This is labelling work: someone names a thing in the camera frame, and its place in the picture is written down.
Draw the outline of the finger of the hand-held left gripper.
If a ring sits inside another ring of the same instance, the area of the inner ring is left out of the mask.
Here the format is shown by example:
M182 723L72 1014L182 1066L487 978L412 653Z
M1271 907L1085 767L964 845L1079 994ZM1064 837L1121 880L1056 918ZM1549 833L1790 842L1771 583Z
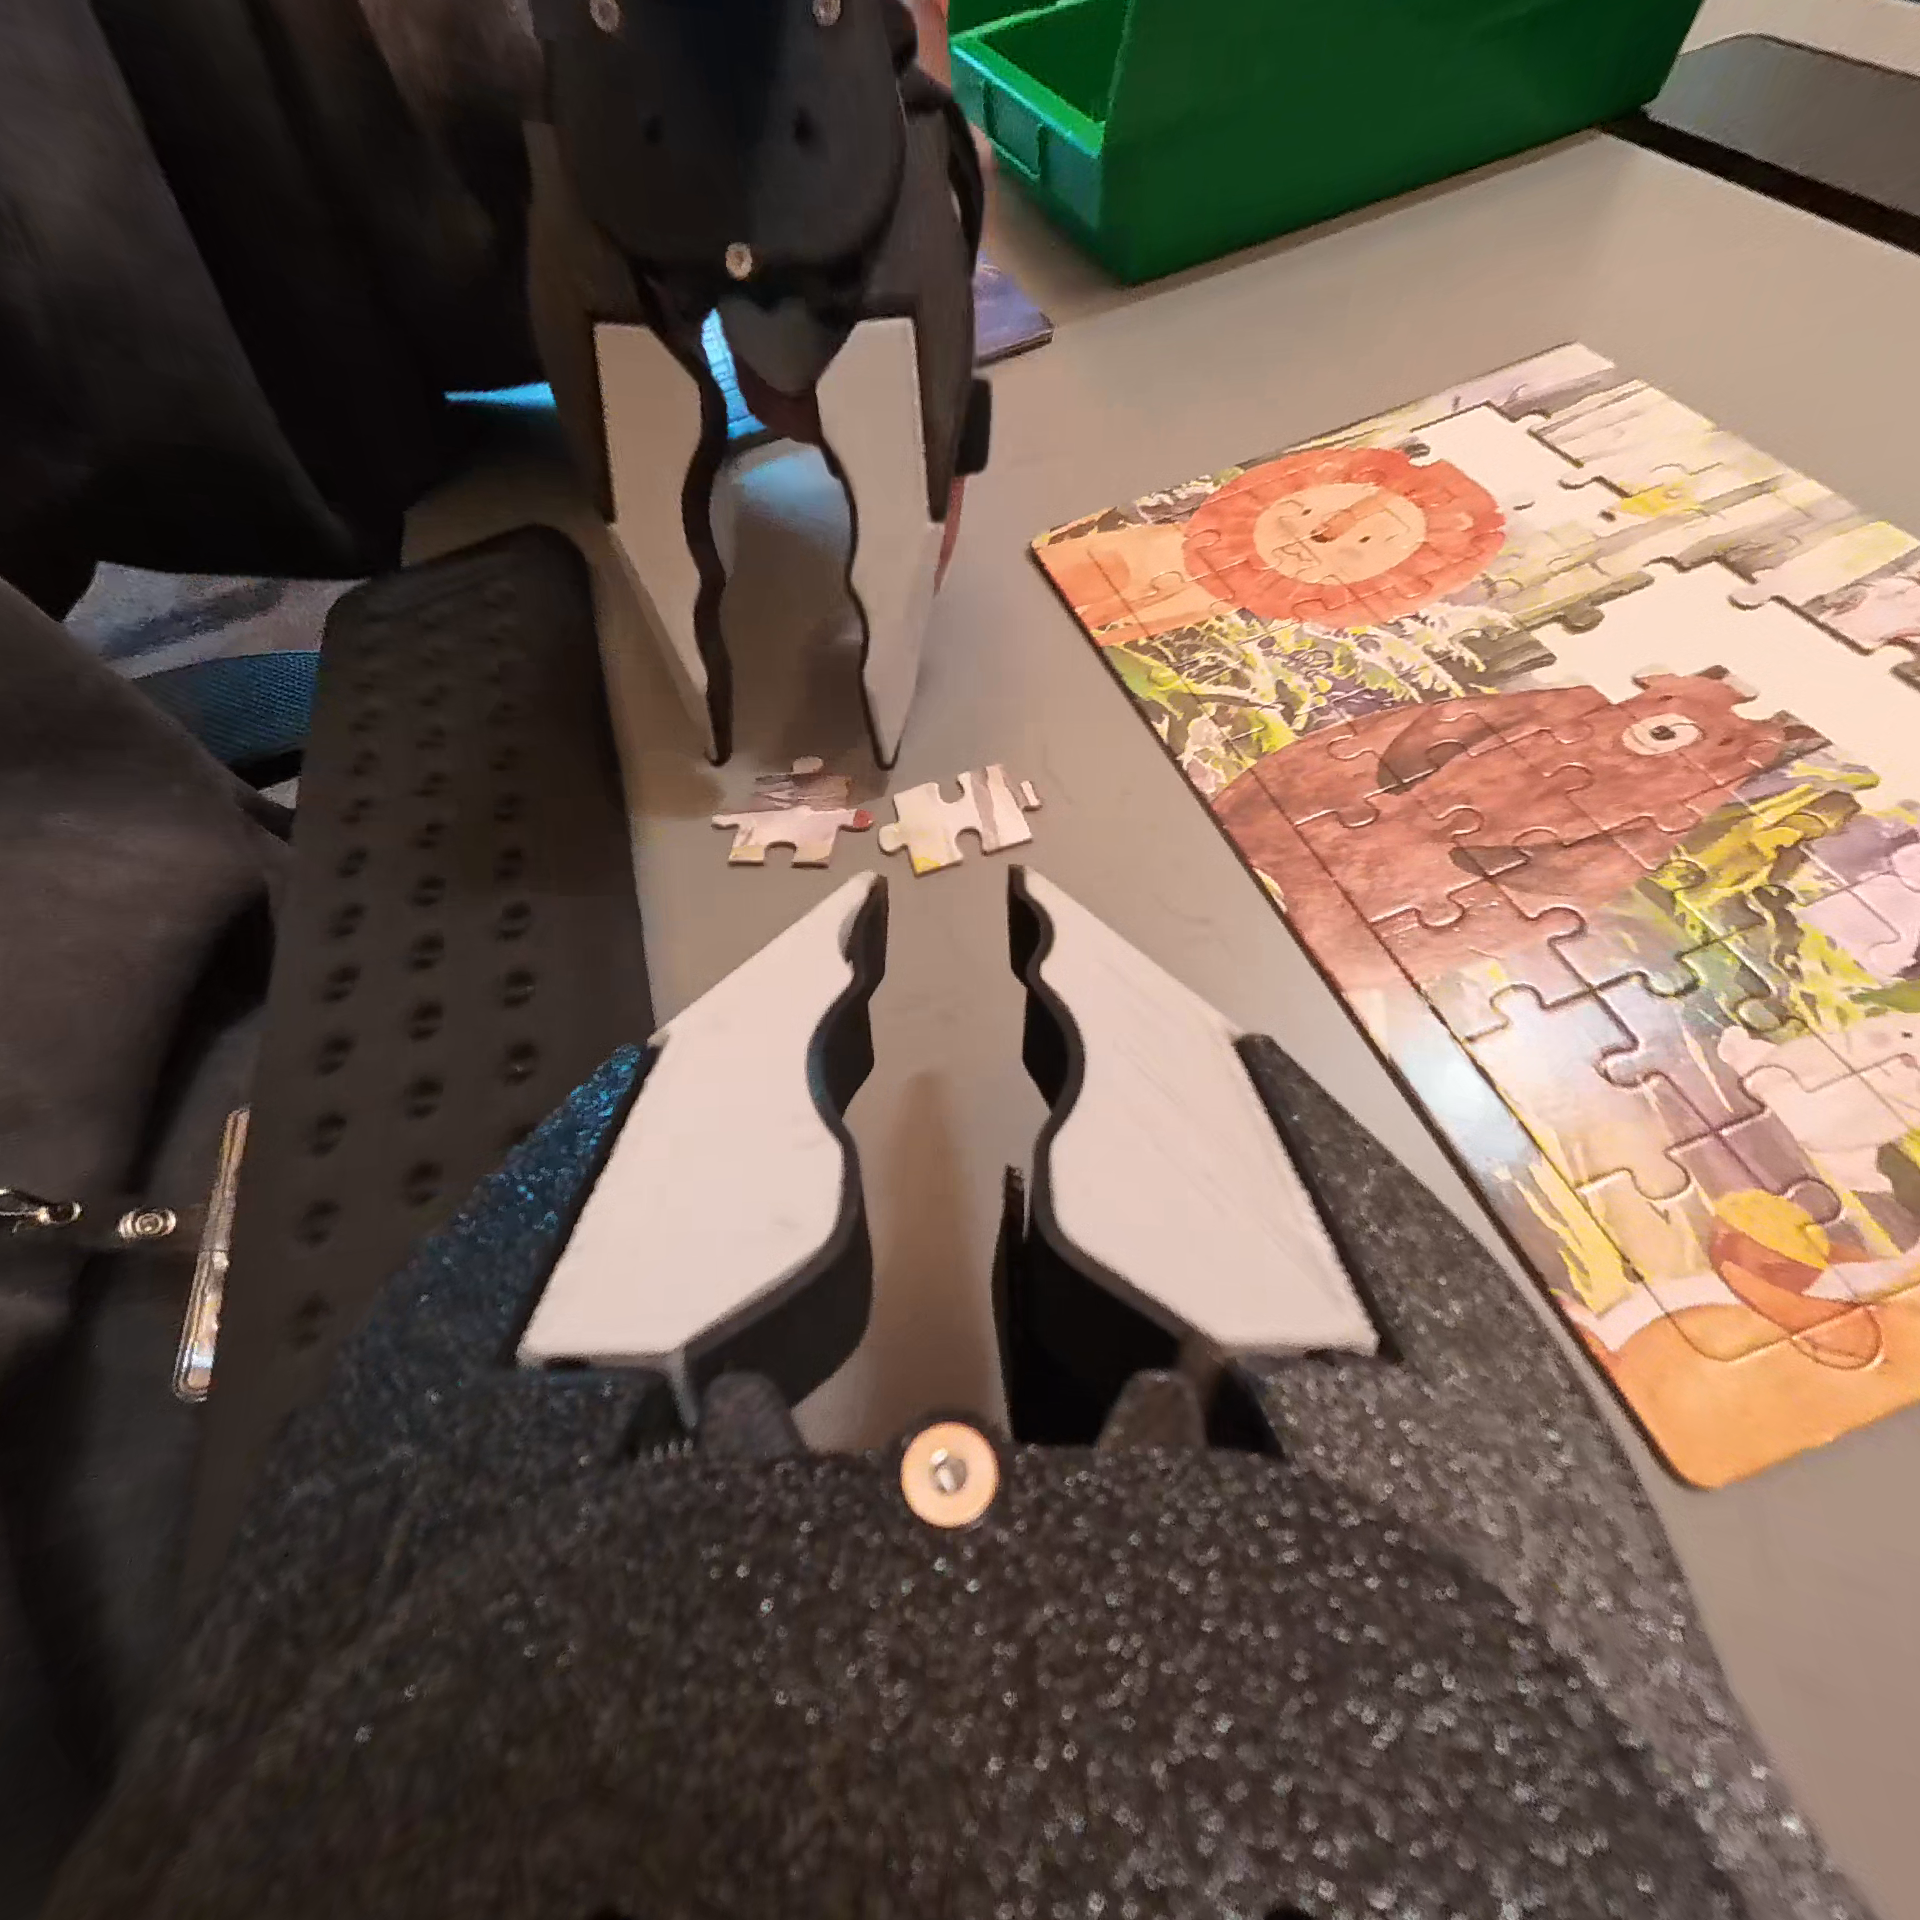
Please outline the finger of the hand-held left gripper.
M853 508L849 592L863 622L870 733L880 764L896 767L942 572L912 321L849 330L819 376L819 428Z
M713 764L731 756L731 658L721 634L725 563L713 491L729 410L704 335L596 323L596 372L612 480L612 543Z

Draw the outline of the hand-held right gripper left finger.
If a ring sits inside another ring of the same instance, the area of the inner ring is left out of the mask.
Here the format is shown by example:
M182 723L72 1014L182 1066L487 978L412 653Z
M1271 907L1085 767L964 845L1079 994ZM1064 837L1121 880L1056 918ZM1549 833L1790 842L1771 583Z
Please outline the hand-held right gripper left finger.
M836 1372L856 1351L872 1243L845 1110L885 942L890 883L853 874L650 1038L519 1365Z

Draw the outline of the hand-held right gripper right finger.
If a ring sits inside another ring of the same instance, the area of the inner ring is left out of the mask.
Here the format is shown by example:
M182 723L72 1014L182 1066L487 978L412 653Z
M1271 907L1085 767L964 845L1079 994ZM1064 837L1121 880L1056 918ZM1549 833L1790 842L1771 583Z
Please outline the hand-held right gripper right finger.
M1009 867L1041 1246L1221 1359L1380 1356L1240 1028L1033 866Z

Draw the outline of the large white grey puzzle piece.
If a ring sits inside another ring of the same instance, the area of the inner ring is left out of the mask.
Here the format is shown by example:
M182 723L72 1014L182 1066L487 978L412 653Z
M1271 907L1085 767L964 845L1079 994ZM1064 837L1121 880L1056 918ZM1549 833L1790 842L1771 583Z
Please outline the large white grey puzzle piece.
M1027 845L1028 814L1041 806L1041 794L992 761L958 774L958 798L927 780L892 794L892 806L896 819L880 826L880 847L906 853L916 874L931 874L964 860L964 837L987 855Z

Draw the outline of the white puzzle piece red knob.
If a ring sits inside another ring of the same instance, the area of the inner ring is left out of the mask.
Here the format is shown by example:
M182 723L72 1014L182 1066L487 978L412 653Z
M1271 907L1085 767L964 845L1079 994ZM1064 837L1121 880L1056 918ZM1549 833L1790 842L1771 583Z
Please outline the white puzzle piece red knob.
M793 867L822 867L840 833L872 829L877 814L853 798L849 776L806 754L787 771L759 774L756 790L708 822L731 833L731 866L764 866L773 847L787 847Z

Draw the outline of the forest animal jigsaw puzzle board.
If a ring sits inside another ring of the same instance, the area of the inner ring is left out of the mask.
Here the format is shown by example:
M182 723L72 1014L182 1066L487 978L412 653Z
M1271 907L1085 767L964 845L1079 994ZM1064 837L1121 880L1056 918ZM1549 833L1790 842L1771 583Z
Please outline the forest animal jigsaw puzzle board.
M1584 341L1033 543L1668 1469L1918 1404L1918 534Z

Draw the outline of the person's left forearm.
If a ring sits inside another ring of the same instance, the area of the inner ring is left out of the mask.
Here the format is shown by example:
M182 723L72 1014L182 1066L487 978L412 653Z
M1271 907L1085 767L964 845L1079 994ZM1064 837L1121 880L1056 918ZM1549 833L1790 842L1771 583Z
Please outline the person's left forearm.
M528 383L528 2L3 2L3 581L359 579Z

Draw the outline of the grey desk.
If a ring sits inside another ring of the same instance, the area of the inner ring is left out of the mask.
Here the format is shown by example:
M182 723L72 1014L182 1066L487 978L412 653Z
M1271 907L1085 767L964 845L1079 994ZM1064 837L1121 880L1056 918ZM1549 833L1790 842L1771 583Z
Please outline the grey desk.
M1118 286L1009 187L989 251L1056 321L996 379L897 774L1002 761L1041 794L1035 842L890 877L877 1069L853 1133L877 1243L863 1349L803 1407L814 1445L883 1445L926 1410L1000 1414L989 1263L1000 1183L1041 1099L1020 1062L1002 883L1033 857L1228 1019L1275 1036L1497 1254L1570 1356L1664 1509L1719 1659L1795 1804L1878 1915L1918 1915L1918 1410L1725 1492L1682 1488L1622 1422L1365 1036L1144 728L1028 559L1060 523L1401 402L1587 341L1836 491L1918 532L1918 259L1590 132L1365 215ZM708 767L582 506L552 416L487 410L483 454L412 508L417 561L519 523L598 567L636 891L660 1019L708 993L853 867L731 867L708 826L760 767L872 776L843 646L845 508L809 450L725 475L725 631L744 675Z

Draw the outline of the dark grey desk flap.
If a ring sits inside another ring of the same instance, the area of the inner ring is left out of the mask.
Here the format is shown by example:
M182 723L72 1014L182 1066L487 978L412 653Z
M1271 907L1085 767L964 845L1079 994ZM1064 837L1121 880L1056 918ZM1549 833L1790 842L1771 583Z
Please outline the dark grey desk flap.
M1702 171L1918 251L1918 76L1781 35L1677 62L1614 128Z

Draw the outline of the light blue board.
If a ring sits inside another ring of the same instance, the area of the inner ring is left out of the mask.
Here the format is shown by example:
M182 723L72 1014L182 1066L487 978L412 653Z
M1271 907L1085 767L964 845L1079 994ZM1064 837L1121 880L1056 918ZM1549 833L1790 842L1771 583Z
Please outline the light blue board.
M981 259L974 273L974 308L977 308L977 365L989 367L1005 362L1020 352L1038 350L1056 335L1056 323L1045 310L1038 310L1023 283L1005 273L989 259ZM704 323L704 350L708 357L708 372L725 397L729 410L729 444L736 450L753 450L759 444L779 440L779 433L753 413L738 376L731 365L731 346L725 325L716 312ZM454 389L446 394L454 408L487 408L496 413L556 413L556 397L546 383L506 384L506 389Z

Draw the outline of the dark perforated panel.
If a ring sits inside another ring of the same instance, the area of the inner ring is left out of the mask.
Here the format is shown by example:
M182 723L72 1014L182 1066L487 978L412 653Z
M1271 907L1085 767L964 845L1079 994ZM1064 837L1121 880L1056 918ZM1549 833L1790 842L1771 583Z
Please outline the dark perforated panel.
M587 561L523 526L324 626L182 1590L415 1243L658 1024Z

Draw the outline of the green plastic bin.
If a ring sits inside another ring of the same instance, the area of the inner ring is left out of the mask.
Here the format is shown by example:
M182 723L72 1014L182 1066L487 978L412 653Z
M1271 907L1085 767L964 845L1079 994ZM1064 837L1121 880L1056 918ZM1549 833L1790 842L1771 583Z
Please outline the green plastic bin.
M1658 94L1698 2L952 2L1000 177L1137 283Z

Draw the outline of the person's dark jacket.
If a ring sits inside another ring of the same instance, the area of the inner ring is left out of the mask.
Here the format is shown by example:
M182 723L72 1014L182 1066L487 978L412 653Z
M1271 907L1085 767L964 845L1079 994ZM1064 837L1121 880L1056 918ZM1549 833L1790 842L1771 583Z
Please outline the person's dark jacket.
M103 1803L178 1626L201 1416L190 1210L246 1099L285 860L267 814L3 587L3 1915Z

